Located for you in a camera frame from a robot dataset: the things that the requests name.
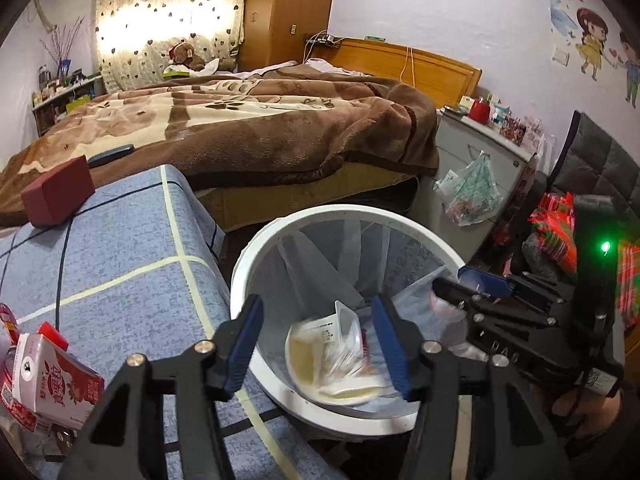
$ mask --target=wooden headboard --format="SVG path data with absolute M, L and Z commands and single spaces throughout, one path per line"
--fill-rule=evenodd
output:
M 473 95 L 482 70 L 417 48 L 413 49 L 413 53 L 415 87 L 431 97 L 437 108 L 456 105 L 463 95 Z M 411 52 L 401 45 L 343 40 L 339 48 L 314 47 L 313 57 L 321 57 L 332 65 L 347 70 L 392 79 L 400 79 L 406 62 L 402 81 L 409 85 L 414 81 Z

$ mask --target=screw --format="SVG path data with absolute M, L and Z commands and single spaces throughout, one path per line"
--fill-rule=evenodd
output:
M 203 339 L 202 341 L 198 341 L 193 349 L 199 354 L 207 354 L 211 352 L 216 346 L 213 344 L 213 341 L 208 339 Z
M 502 354 L 496 354 L 492 356 L 491 361 L 494 366 L 497 366 L 498 368 L 504 368 L 509 364 L 509 358 Z
M 442 345 L 437 341 L 425 341 L 422 343 L 422 350 L 427 354 L 439 354 L 442 352 Z
M 145 357 L 142 354 L 131 354 L 127 357 L 127 365 L 129 366 L 140 366 L 145 362 Z

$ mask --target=stuffed animal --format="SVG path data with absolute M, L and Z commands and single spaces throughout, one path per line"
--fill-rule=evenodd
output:
M 205 62 L 193 50 L 191 43 L 181 42 L 169 51 L 169 57 L 177 65 L 184 65 L 190 70 L 199 72 L 204 68 Z

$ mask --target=brown blanket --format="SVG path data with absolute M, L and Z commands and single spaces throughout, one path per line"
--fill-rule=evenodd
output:
M 41 173 L 124 144 L 136 151 L 92 170 L 97 187 L 160 164 L 194 190 L 313 182 L 345 160 L 433 174 L 435 131 L 431 99 L 391 79 L 291 67 L 248 80 L 173 80 L 94 99 L 12 156 L 0 177 L 0 225 L 27 222 L 20 192 Z

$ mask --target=curtain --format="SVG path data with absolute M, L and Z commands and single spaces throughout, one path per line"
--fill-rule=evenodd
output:
M 234 66 L 244 0 L 96 0 L 98 63 L 107 91 L 162 81 L 172 46 L 187 41 L 205 62 Z

